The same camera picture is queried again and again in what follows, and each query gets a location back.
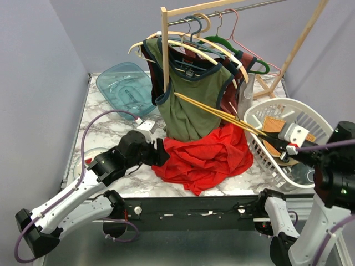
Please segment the yellow hanger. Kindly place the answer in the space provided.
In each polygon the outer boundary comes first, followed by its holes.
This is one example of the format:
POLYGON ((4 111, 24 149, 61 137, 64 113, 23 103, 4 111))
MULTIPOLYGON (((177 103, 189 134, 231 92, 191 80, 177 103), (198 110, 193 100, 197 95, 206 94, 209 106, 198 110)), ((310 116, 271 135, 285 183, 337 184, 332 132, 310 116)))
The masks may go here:
POLYGON ((188 103, 191 103, 191 104, 193 104, 193 105, 195 105, 195 106, 197 106, 197 107, 199 107, 199 108, 201 108, 201 109, 203 109, 203 110, 205 110, 205 111, 207 111, 207 112, 209 112, 209 113, 211 113, 211 114, 213 114, 213 115, 215 115, 215 116, 217 116, 217 117, 219 117, 219 118, 221 118, 221 119, 223 119, 223 120, 225 120, 225 121, 227 121, 227 122, 229 122, 231 124, 233 124, 233 125, 236 125, 236 126, 242 128, 243 130, 246 130, 246 131, 251 132, 251 133, 253 133, 255 135, 258 135, 258 136, 259 135, 260 136, 267 136, 267 134, 265 132, 256 129, 255 127, 251 126, 247 122, 244 122, 243 120, 240 120, 240 119, 238 119, 237 117, 235 117, 235 116, 233 116, 231 114, 228 114, 228 113, 226 113, 224 111, 221 111, 221 110, 218 110, 218 109, 215 109, 215 108, 212 108, 212 107, 210 107, 208 105, 205 105, 203 103, 198 102, 197 100, 189 98, 189 97, 187 97, 187 96, 185 96, 183 94, 174 93, 174 95, 177 96, 178 98, 181 98, 181 99, 187 101, 188 103))

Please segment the red tank top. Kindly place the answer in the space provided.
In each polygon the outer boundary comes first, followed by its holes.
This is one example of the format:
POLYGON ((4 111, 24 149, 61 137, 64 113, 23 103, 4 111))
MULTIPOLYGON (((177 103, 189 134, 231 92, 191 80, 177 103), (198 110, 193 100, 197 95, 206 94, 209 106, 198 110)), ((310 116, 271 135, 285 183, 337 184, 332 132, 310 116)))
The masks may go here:
POLYGON ((214 129, 196 141, 165 138, 164 147, 170 158, 163 166, 151 169, 163 181, 182 184, 197 196, 253 164, 245 133, 233 124, 214 129))

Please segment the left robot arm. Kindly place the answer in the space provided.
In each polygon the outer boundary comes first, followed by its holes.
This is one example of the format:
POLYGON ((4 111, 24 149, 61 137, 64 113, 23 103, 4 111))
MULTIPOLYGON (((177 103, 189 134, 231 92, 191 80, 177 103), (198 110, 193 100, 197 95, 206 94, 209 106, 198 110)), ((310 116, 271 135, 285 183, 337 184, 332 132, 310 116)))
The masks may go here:
POLYGON ((16 261, 25 240, 35 259, 50 253, 68 233, 96 219, 116 219, 124 212, 124 200, 106 188, 125 176, 134 166, 162 166, 169 159, 161 138, 148 141, 139 131, 131 130, 118 145, 96 155, 83 166, 81 175, 64 190, 41 206, 19 210, 15 219, 20 231, 14 248, 16 261))

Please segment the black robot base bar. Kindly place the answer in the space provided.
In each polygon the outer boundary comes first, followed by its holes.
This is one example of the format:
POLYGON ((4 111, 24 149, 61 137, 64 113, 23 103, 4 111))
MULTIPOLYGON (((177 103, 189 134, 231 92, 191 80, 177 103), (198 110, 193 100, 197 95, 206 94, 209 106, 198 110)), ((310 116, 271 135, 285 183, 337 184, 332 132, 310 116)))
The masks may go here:
POLYGON ((259 195, 209 197, 125 198, 114 205, 111 218, 126 218, 139 231, 251 230, 268 217, 267 198, 283 200, 281 192, 265 189, 259 195))

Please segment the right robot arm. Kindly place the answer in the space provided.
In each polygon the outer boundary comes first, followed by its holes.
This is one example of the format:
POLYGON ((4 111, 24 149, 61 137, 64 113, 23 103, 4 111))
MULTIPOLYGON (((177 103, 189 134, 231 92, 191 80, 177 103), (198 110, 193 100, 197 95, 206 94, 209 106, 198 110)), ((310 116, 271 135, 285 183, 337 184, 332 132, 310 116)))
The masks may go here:
POLYGON ((274 265, 325 265, 345 225, 354 221, 354 123, 340 121, 324 145, 308 141, 307 135, 308 130, 286 123, 281 131, 260 136, 315 171, 312 208, 301 233, 291 221, 285 195, 265 189, 255 203, 256 213, 271 222, 274 265))

